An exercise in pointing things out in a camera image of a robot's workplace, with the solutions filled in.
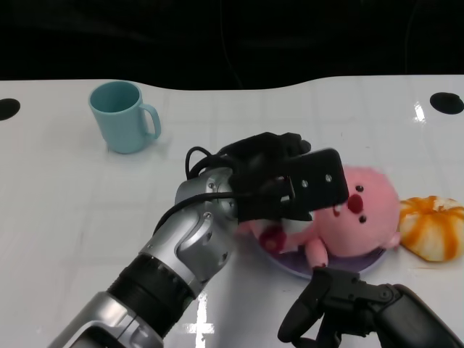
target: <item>silver metal arm segment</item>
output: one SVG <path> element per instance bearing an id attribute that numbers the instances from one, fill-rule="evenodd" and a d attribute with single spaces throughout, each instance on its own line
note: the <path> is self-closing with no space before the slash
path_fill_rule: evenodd
<path id="1" fill-rule="evenodd" d="M 231 174 L 228 168 L 218 168 L 185 181 L 178 189 L 175 203 L 197 194 L 230 192 L 228 178 Z M 136 260 L 140 257 L 153 260 L 158 265 L 154 271 L 167 273 L 172 282 L 169 285 L 183 286 L 191 293 L 191 299 L 196 298 L 226 264 L 233 251 L 233 232 L 237 227 L 235 216 L 234 200 L 193 204 L 172 215 L 146 243 Z M 116 298 L 111 288 L 99 292 L 49 348 L 163 347 L 162 337 L 167 332 L 157 332 L 152 327 L 154 325 L 147 323 L 148 319 L 141 318 L 143 315 L 126 304 L 130 301 L 121 300 L 132 299 L 139 292 L 144 292 L 143 286 L 133 294 L 123 286 L 120 288 L 123 290 L 118 294 L 128 293 L 130 296 Z M 182 309 L 185 310 L 189 303 L 184 301 Z M 153 323 L 157 319 L 150 317 L 150 320 Z"/>

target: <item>robotic arm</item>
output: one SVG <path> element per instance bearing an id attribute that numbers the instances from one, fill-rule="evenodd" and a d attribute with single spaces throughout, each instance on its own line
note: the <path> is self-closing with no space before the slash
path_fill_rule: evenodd
<path id="1" fill-rule="evenodd" d="M 195 150 L 207 156 L 190 170 L 189 157 Z M 310 145 L 291 133 L 264 133 L 231 144 L 214 155 L 193 148 L 186 159 L 187 181 L 179 187 L 175 206 L 160 219 L 153 237 L 118 279 L 106 291 L 97 293 L 49 348 L 163 347 L 162 339 L 227 263 L 237 223 L 281 218 L 310 220 L 310 211 L 341 204 L 348 198 L 338 153 L 332 149 L 309 151 Z M 412 345 L 401 341 L 404 328 L 400 324 L 405 318 L 398 319 L 397 312 L 388 311 L 388 306 L 413 293 L 404 295 L 401 286 L 386 287 L 384 291 L 391 291 L 389 301 L 369 302 L 361 291 L 343 295 L 347 297 L 343 302 L 335 296 L 341 293 L 340 284 L 354 278 L 359 280 L 359 275 L 329 269 L 315 271 L 310 285 L 283 322 L 279 339 L 291 341 L 296 347 L 332 348 L 338 346 L 341 334 L 362 336 L 376 329 L 384 348 L 464 347 L 420 300 L 414 302 L 418 317 L 438 328 L 426 333 L 443 332 L 443 339 L 458 345 Z M 316 341 L 300 339 L 323 313 L 326 316 L 320 337 Z M 337 313 L 343 313 L 345 319 L 334 320 L 339 317 Z M 393 345 L 384 345 L 389 339 L 393 339 Z M 395 345 L 397 342 L 406 345 Z"/>

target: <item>white table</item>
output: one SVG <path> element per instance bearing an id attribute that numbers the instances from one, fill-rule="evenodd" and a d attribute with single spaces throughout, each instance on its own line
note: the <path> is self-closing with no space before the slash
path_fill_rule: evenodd
<path id="1" fill-rule="evenodd" d="M 0 99 L 22 106 L 0 122 L 0 347 L 45 347 L 116 279 L 173 203 L 195 145 L 215 152 L 263 131 L 300 133 L 345 163 L 383 170 L 404 199 L 464 203 L 464 113 L 429 104 L 438 91 L 464 95 L 463 77 L 327 78 L 268 91 L 139 84 L 164 130 L 132 155 L 107 151 L 87 106 L 102 82 L 0 82 Z M 365 280 L 409 286 L 464 340 L 462 260 L 428 264 L 400 249 Z M 166 347 L 289 347 L 277 330 L 305 284 L 241 241 Z M 342 347 L 379 344 L 345 336 Z"/>

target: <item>teal mug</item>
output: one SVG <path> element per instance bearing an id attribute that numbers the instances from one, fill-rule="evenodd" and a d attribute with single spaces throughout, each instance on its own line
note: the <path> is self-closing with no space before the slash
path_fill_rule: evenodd
<path id="1" fill-rule="evenodd" d="M 121 154 L 142 150 L 161 134 L 160 117 L 152 105 L 144 104 L 140 89 L 132 83 L 115 81 L 97 87 L 88 103 L 108 147 Z M 144 110 L 153 119 L 150 133 Z"/>

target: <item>stuffed animal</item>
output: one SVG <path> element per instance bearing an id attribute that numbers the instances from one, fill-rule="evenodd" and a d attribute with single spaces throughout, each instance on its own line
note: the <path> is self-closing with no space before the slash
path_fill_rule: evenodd
<path id="1" fill-rule="evenodd" d="M 355 257 L 374 249 L 399 245 L 400 203 L 385 175 L 367 167 L 344 167 L 349 198 L 343 204 L 314 214 L 314 221 L 300 232 L 286 233 L 280 223 L 262 228 L 260 221 L 239 226 L 251 230 L 270 253 L 295 250 L 304 245 L 311 267 L 328 264 L 328 252 Z"/>

